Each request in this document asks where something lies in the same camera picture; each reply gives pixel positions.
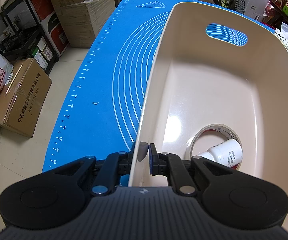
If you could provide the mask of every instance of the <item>black shelf rack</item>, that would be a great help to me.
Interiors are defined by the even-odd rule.
[[[22,3],[23,1],[25,1],[25,3],[27,5],[35,23],[36,23],[36,26],[31,28],[32,34],[30,35],[30,37],[28,38],[27,41],[23,40],[23,38],[20,36],[19,32],[16,30],[15,26],[13,25],[11,19],[8,16],[8,14],[16,6],[18,6],[20,3]],[[58,62],[59,58],[58,58],[57,53],[55,52],[53,46],[49,42],[49,39],[45,35],[41,24],[37,20],[32,8],[29,4],[29,1],[28,0],[6,0],[5,3],[1,6],[0,21],[3,21],[3,23],[5,24],[6,27],[11,26],[15,35],[17,36],[17,38],[20,41],[20,45],[18,46],[18,48],[8,50],[6,52],[1,51],[1,49],[0,49],[0,54],[3,55],[4,57],[8,57],[8,56],[12,56],[12,55],[22,56],[22,58],[34,57],[34,55],[32,54],[32,52],[30,50],[30,46],[32,45],[32,43],[34,42],[35,39],[43,36],[45,41],[47,42],[49,48],[51,49],[51,51],[53,53],[53,57],[51,58],[48,66],[44,70],[49,75],[55,62]]]

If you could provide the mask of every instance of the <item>white bottle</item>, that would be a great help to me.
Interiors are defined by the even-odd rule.
[[[231,168],[242,161],[243,151],[238,141],[229,139],[200,153],[199,156]]]

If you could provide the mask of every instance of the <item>brown cardboard box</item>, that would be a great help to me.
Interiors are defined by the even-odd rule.
[[[114,0],[51,0],[72,47],[89,48],[115,10]]]
[[[51,83],[34,58],[15,62],[0,93],[0,126],[32,137]]]

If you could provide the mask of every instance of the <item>beige plastic bin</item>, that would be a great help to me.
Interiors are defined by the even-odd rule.
[[[243,32],[247,43],[236,46],[209,37],[205,29],[212,23]],[[157,47],[129,186],[167,186],[166,177],[149,174],[148,155],[138,156],[141,141],[189,159],[194,137],[212,125],[229,128],[239,139],[240,171],[288,195],[287,50],[271,32],[238,14],[179,3]],[[215,137],[204,140],[200,150],[212,146],[207,144]],[[283,227],[288,231],[288,215]]]

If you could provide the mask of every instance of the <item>red and white box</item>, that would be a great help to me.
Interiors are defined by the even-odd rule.
[[[66,38],[62,25],[54,11],[51,0],[31,0],[35,11],[41,21],[46,36],[52,43],[58,56],[61,56],[69,41]]]

